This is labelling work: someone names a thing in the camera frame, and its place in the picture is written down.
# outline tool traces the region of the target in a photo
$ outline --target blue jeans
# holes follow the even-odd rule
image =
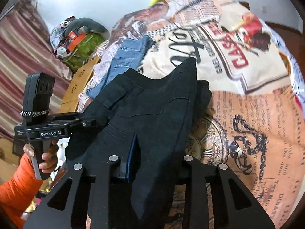
[[[87,91],[87,95],[95,98],[97,94],[110,83],[118,74],[122,74],[129,68],[136,70],[155,42],[149,36],[143,36],[139,40],[127,38],[118,49],[111,61],[110,68],[102,81],[94,88]]]

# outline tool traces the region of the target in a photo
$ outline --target black pants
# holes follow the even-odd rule
[[[66,149],[69,168],[82,163],[88,176],[99,175],[101,162],[129,151],[134,134],[138,139],[139,168],[134,181],[110,187],[109,228],[163,228],[185,155],[196,96],[197,110],[204,111],[211,92],[208,82],[197,83],[196,59],[189,58],[159,80],[129,69],[111,81],[82,114],[106,116],[108,124],[102,130],[72,135]],[[89,216],[98,209],[94,200],[91,196]]]

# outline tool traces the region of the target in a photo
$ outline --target green bag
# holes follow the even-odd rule
[[[88,33],[86,37],[76,46],[73,52],[63,58],[65,64],[76,73],[79,67],[83,66],[95,48],[105,40],[97,33]]]

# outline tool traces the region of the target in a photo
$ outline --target silver screw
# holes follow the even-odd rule
[[[82,164],[75,164],[75,165],[73,166],[73,168],[74,168],[75,170],[80,170],[81,168],[83,168],[83,165],[82,165]]]
[[[228,168],[228,166],[226,164],[224,164],[224,163],[221,163],[219,165],[219,168],[222,169],[222,170],[226,170]]]
[[[118,157],[117,155],[112,155],[112,156],[109,157],[109,160],[110,160],[111,162],[114,162],[114,161],[116,161],[116,160],[118,160],[118,159],[119,159],[119,157]]]
[[[190,162],[190,161],[193,160],[193,157],[190,156],[190,155],[185,155],[185,156],[183,157],[183,159],[184,159],[185,161],[187,161],[187,162]]]

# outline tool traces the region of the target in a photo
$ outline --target satin curtain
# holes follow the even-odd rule
[[[29,74],[55,77],[51,113],[56,113],[72,73],[52,53],[49,33],[30,0],[20,0],[0,21],[0,137],[13,140],[22,121],[24,86]]]

